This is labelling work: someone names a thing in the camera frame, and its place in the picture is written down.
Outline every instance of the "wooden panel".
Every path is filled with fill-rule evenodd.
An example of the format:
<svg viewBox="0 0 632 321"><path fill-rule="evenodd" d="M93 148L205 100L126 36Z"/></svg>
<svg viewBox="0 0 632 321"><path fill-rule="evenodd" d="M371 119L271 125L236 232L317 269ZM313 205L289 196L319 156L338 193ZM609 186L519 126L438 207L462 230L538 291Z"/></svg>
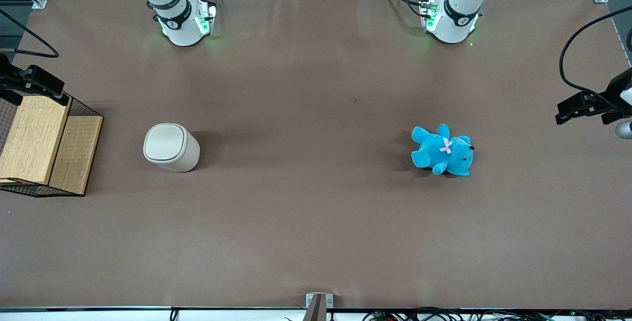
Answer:
<svg viewBox="0 0 632 321"><path fill-rule="evenodd" d="M59 143L50 186L84 194L101 132L101 116L70 116Z"/></svg>
<svg viewBox="0 0 632 321"><path fill-rule="evenodd" d="M47 184L70 103L25 96L0 156L0 177Z"/></svg>

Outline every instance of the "pink bow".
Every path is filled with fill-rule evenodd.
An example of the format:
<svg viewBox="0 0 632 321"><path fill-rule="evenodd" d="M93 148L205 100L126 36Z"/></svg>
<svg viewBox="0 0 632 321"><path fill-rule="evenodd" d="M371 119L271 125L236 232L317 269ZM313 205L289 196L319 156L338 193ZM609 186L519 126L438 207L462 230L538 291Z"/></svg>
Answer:
<svg viewBox="0 0 632 321"><path fill-rule="evenodd" d="M445 147L442 147L439 150L441 152L446 152L447 154L451 154L452 150L450 149L450 146L452 146L452 142L449 139L443 137L443 144L445 145Z"/></svg>

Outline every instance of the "trash can lid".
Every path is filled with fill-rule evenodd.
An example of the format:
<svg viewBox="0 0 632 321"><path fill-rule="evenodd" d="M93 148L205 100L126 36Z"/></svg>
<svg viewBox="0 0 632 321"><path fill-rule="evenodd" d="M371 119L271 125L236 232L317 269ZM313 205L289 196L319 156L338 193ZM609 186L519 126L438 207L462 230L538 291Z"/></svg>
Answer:
<svg viewBox="0 0 632 321"><path fill-rule="evenodd" d="M173 123L155 125L145 136L145 156L153 161L174 159L185 149L186 136L180 125Z"/></svg>

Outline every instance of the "white trash can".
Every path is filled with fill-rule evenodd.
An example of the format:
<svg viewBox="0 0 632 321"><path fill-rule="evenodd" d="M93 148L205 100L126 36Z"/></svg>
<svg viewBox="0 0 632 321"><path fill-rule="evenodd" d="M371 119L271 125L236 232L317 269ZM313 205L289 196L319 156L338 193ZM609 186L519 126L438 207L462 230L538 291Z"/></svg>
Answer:
<svg viewBox="0 0 632 321"><path fill-rule="evenodd" d="M188 172L199 160L199 143L177 123L159 123L145 136L145 158L171 172Z"/></svg>

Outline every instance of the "blue teddy bear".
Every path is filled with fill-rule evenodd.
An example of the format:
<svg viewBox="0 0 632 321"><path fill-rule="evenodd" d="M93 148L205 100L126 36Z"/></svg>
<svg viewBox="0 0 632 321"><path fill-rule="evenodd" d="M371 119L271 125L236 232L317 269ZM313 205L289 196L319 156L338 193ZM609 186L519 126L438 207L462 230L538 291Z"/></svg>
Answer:
<svg viewBox="0 0 632 321"><path fill-rule="evenodd" d="M413 141L419 144L419 150L413 151L411 157L417 168L433 168L433 173L440 175L447 171L459 177L467 177L468 169L474 161L474 147L467 136L450 138L450 129L441 123L432 134L421 127L413 130Z"/></svg>

